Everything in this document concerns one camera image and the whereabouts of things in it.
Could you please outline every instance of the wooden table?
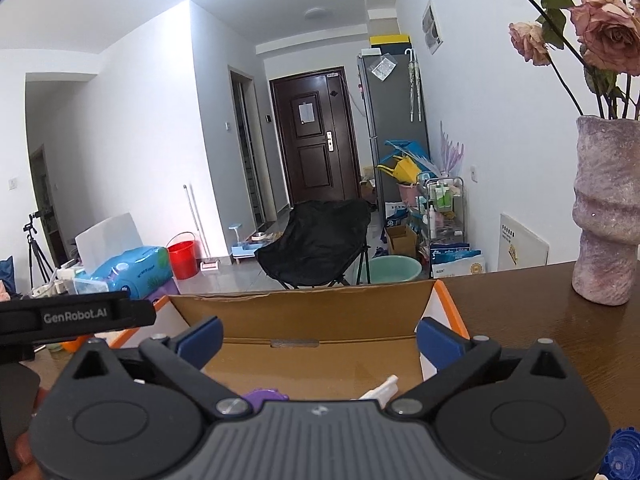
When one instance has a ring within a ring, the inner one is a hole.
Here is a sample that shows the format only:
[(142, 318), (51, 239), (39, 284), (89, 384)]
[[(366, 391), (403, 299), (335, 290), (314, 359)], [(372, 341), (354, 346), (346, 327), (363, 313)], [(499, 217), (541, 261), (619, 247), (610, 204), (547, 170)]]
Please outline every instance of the wooden table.
[(607, 307), (574, 292), (573, 269), (568, 263), (444, 281), (472, 336), (486, 334), (514, 348), (551, 337), (612, 430), (640, 428), (640, 277), (629, 303)]

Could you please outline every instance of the human hand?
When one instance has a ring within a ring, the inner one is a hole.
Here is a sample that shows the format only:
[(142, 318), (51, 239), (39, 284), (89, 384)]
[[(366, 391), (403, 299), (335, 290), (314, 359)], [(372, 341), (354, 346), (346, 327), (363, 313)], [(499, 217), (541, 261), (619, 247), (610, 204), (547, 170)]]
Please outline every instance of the human hand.
[[(47, 393), (48, 391), (42, 388), (38, 391), (35, 408), (40, 406)], [(44, 480), (38, 464), (36, 464), (33, 459), (31, 446), (29, 446), (29, 435), (27, 433), (22, 434), (15, 441), (15, 455), (20, 461), (22, 468), (9, 478), (9, 480)]]

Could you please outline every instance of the metal storage cart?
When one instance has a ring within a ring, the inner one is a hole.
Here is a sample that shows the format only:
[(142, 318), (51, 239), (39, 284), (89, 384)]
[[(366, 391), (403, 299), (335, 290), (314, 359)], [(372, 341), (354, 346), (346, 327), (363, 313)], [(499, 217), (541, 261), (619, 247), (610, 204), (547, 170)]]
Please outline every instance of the metal storage cart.
[[(421, 246), (428, 250), (431, 274), (431, 251), (433, 246), (466, 243), (465, 183), (462, 177), (430, 178), (418, 184), (420, 198), (418, 207), (410, 208), (410, 218), (421, 232)], [(442, 223), (435, 227), (431, 237), (431, 205), (440, 214)]]

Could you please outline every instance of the blue tissue box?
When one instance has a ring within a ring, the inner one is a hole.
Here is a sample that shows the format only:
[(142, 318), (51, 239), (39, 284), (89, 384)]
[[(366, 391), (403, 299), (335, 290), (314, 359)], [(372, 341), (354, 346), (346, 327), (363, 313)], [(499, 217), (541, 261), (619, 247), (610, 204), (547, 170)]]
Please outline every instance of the blue tissue box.
[(126, 290), (132, 300), (141, 300), (173, 275), (165, 247), (138, 247), (104, 262), (89, 279), (107, 283), (111, 292)]

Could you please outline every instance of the blue gripper pad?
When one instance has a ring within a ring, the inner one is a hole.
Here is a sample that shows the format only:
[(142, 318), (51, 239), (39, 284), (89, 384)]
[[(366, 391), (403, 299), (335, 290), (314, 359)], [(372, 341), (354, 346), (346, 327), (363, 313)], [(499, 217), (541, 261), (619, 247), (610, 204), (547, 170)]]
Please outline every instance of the blue gripper pad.
[(175, 353), (198, 370), (222, 348), (222, 322), (212, 317), (194, 325), (187, 333), (174, 338)]
[(441, 325), (431, 317), (423, 317), (415, 334), (418, 350), (440, 371), (460, 359), (470, 348), (467, 339)]

